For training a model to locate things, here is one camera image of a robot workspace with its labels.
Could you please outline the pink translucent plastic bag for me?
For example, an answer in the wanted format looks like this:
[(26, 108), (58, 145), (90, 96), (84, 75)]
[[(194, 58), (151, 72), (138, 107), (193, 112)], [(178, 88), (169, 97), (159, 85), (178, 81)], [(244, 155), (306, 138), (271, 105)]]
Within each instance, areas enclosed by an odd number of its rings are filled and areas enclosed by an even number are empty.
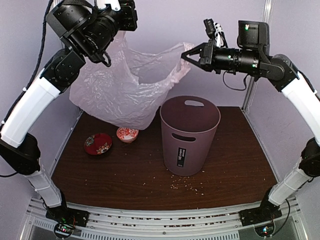
[(71, 85), (69, 100), (87, 114), (117, 127), (144, 130), (168, 92), (190, 71), (181, 54), (194, 47), (181, 42), (160, 53), (130, 49), (120, 31), (107, 48), (111, 67), (87, 61)]

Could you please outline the mauve plastic trash bin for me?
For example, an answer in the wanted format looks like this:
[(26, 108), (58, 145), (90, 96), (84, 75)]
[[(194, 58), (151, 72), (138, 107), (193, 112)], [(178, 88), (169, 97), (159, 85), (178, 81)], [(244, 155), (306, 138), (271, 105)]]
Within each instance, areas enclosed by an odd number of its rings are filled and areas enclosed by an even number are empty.
[(166, 168), (178, 176), (198, 173), (221, 120), (219, 109), (197, 96), (176, 96), (161, 106), (161, 137)]

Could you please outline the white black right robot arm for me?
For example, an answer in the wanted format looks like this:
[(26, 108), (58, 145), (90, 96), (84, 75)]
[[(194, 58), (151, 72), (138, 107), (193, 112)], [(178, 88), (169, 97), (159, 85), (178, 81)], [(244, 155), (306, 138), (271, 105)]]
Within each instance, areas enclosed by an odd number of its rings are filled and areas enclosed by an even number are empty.
[(297, 166), (282, 182), (270, 188), (256, 210), (268, 220), (276, 209), (305, 183), (320, 175), (320, 98), (305, 74), (284, 54), (270, 55), (270, 27), (261, 21), (238, 21), (237, 48), (229, 48), (225, 34), (212, 19), (203, 21), (209, 38), (181, 54), (181, 58), (206, 71), (244, 73), (267, 79), (302, 116), (314, 137), (301, 152)]

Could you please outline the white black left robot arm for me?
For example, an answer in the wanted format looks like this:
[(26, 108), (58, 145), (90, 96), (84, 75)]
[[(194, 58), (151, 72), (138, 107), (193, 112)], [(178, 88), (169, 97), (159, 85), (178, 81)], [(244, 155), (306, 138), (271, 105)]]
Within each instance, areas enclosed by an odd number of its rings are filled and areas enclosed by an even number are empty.
[(41, 153), (30, 128), (59, 95), (79, 76), (86, 60), (111, 66), (107, 47), (119, 31), (137, 29), (132, 0), (63, 0), (49, 6), (44, 26), (51, 27), (64, 44), (43, 69), (38, 69), (0, 126), (0, 155), (25, 176), (61, 222), (72, 218), (62, 192), (40, 165)]

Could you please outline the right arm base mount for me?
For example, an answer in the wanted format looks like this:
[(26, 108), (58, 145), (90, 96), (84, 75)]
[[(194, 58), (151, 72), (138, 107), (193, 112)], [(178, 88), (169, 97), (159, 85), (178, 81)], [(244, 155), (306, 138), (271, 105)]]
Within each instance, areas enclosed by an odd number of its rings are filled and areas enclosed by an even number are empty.
[(261, 210), (260, 207), (255, 207), (239, 212), (242, 226), (254, 226), (255, 233), (262, 238), (271, 237), (276, 233), (275, 219), (280, 217), (282, 212), (279, 209)]

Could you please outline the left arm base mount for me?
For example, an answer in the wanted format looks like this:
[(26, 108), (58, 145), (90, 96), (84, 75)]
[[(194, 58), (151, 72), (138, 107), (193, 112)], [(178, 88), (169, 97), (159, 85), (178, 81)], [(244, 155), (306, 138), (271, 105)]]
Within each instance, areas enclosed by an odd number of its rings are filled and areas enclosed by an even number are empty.
[(74, 234), (77, 227), (86, 227), (90, 213), (69, 207), (46, 208), (45, 217), (55, 220), (53, 233), (58, 239), (65, 240)]

